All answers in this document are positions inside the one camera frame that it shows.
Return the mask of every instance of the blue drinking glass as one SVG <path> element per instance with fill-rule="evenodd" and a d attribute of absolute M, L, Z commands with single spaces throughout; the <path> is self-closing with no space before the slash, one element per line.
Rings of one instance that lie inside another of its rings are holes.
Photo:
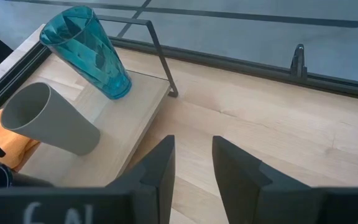
<path fill-rule="evenodd" d="M 77 6 L 51 19 L 40 41 L 108 98 L 125 96 L 132 83 L 94 11 Z"/>

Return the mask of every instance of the black panel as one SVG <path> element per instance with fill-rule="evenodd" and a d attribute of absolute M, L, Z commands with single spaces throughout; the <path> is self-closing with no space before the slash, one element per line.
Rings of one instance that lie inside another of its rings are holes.
<path fill-rule="evenodd" d="M 157 191 L 159 223 L 169 223 L 175 182 L 175 137 L 165 137 L 132 170 L 145 170 L 140 183 L 155 187 Z"/>
<path fill-rule="evenodd" d="M 64 223 L 69 216 L 80 223 L 133 223 L 131 196 L 110 189 L 0 190 L 0 223 Z"/>
<path fill-rule="evenodd" d="M 110 37 L 110 40 L 115 47 L 157 55 L 155 47 L 150 43 L 118 37 Z M 304 75 L 301 78 L 291 75 L 289 68 L 178 49 L 164 45 L 161 47 L 164 56 L 168 58 L 358 98 L 358 81 L 329 77 L 310 72 L 307 73 L 307 78 L 305 79 Z"/>
<path fill-rule="evenodd" d="M 229 223 L 358 223 L 358 188 L 311 188 L 220 136 L 215 176 Z"/>

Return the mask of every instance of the wooden board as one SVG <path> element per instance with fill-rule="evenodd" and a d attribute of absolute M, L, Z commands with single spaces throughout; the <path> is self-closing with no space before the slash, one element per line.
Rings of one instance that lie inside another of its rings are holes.
<path fill-rule="evenodd" d="M 32 35 L 22 46 L 31 46 L 37 38 Z M 41 144 L 20 173 L 59 186 L 105 186 L 113 181 L 131 159 L 170 89 L 169 82 L 161 78 L 130 71 L 129 76 L 131 91 L 112 101 L 56 55 L 49 56 L 21 88 L 34 82 L 48 83 L 101 131 L 101 139 L 85 156 Z"/>

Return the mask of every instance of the wooden floor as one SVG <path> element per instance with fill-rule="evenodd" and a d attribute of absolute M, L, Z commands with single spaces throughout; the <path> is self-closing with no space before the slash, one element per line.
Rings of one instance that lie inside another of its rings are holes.
<path fill-rule="evenodd" d="M 157 57 L 118 50 L 129 70 L 163 76 Z M 312 186 L 358 185 L 358 99 L 168 60 L 178 98 L 166 99 L 129 167 L 175 135 L 171 223 L 227 223 L 212 162 L 224 136 Z"/>

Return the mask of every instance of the black metal frame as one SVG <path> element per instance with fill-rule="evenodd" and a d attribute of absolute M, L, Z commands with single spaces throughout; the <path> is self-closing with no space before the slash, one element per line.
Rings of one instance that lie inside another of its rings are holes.
<path fill-rule="evenodd" d="M 169 84 L 171 85 L 172 91 L 169 92 L 168 96 L 178 97 L 179 92 L 173 81 L 171 71 L 169 70 L 168 63 L 165 60 L 164 53 L 162 52 L 162 48 L 160 42 L 158 41 L 157 34 L 155 33 L 154 26 L 152 21 L 144 20 L 144 19 L 130 19 L 125 17 L 115 17 L 115 16 L 101 16 L 98 15 L 98 19 L 101 21 L 111 21 L 111 22 L 121 22 L 126 24 L 136 24 L 136 25 L 143 25 L 146 26 L 150 32 L 150 35 L 153 40 L 154 47 L 157 51 L 158 57 L 160 58 L 162 67 L 164 68 L 165 74 L 167 75 Z"/>
<path fill-rule="evenodd" d="M 305 48 L 302 44 L 296 47 L 290 68 L 283 68 L 175 47 L 161 46 L 151 21 L 113 16 L 98 16 L 98 18 L 102 21 L 147 26 L 153 44 L 120 37 L 109 37 L 110 41 L 116 47 L 158 55 L 172 88 L 172 91 L 168 95 L 172 97 L 178 96 L 178 90 L 165 57 L 358 98 L 358 81 L 307 72 L 307 67 L 305 66 Z M 37 42 L 0 79 L 0 106 L 30 77 L 50 54 L 51 52 L 48 48 Z"/>
<path fill-rule="evenodd" d="M 153 45 L 150 43 L 118 37 L 110 37 L 110 39 L 116 47 L 141 51 L 148 54 L 157 54 Z M 298 45 L 295 50 L 291 68 L 249 62 L 246 60 L 195 52 L 175 47 L 167 47 L 164 45 L 162 46 L 162 50 L 164 52 L 164 56 L 168 58 L 174 58 L 209 67 L 358 98 L 358 81 L 307 72 L 304 57 L 305 49 L 301 44 Z"/>
<path fill-rule="evenodd" d="M 358 223 L 358 187 L 310 187 L 221 136 L 212 158 L 229 223 Z"/>

